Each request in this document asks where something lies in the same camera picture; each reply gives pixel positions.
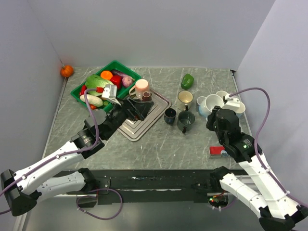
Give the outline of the dark grey mug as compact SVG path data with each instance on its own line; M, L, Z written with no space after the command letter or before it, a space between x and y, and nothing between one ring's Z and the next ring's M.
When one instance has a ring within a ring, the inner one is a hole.
M190 111L182 111L178 115L177 127L185 134L187 131L192 129L193 123L195 122L195 116Z

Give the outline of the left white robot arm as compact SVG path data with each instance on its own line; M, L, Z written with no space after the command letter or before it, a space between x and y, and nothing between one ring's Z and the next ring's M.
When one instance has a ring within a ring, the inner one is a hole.
M69 165L83 161L104 147L108 140L127 120L144 121L154 102L142 102L130 98L120 100L110 113L90 110L85 126L59 150L37 163L19 171L10 169L0 175L2 192L14 217L33 209L38 202L70 192L90 193L96 187L96 179L87 168L63 177L56 174Z

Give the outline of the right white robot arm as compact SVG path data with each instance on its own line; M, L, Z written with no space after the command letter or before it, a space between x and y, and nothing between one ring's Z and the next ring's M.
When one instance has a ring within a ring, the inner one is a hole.
M210 177L214 191L231 193L254 212L265 231L291 231L308 216L308 207L281 188L255 139L241 131L234 111L215 106L207 117L206 128L216 133L227 154L257 187L256 191L251 189L226 167L219 167Z

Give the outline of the dark blue mug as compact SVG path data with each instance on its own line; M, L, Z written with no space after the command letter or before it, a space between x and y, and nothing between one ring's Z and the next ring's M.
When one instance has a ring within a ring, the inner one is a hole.
M168 108L164 113L164 121L168 125L173 125L176 118L176 111L173 108Z

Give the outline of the grey blue faceted mug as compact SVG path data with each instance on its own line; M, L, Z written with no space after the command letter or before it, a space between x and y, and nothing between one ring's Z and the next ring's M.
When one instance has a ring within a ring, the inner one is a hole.
M200 96L196 99L196 111L199 113L199 107L201 103L206 99L205 96Z

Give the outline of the light blue faceted mug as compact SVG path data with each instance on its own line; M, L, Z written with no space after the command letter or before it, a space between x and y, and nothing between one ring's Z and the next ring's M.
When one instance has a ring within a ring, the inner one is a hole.
M237 117L240 118L244 114L245 110L246 110L245 104L240 102L239 108L235 110Z

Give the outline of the white mug blue text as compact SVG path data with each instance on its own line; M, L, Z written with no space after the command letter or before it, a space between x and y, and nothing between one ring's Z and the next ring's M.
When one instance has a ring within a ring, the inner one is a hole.
M216 95L223 99L226 95L228 95L228 93L226 91L220 90L216 92Z

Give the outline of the cream mug black handle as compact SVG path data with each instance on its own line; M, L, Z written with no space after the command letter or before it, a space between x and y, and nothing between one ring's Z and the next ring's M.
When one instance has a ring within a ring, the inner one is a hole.
M180 91L177 96L177 107L182 111L190 109L193 102L193 94L187 90Z

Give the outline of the light blue white-bottom mug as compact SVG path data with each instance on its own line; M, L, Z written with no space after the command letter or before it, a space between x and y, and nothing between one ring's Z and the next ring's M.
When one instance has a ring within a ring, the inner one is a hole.
M215 106L222 107L224 105L223 99L216 94L208 95L199 105L199 113L203 117L208 117Z

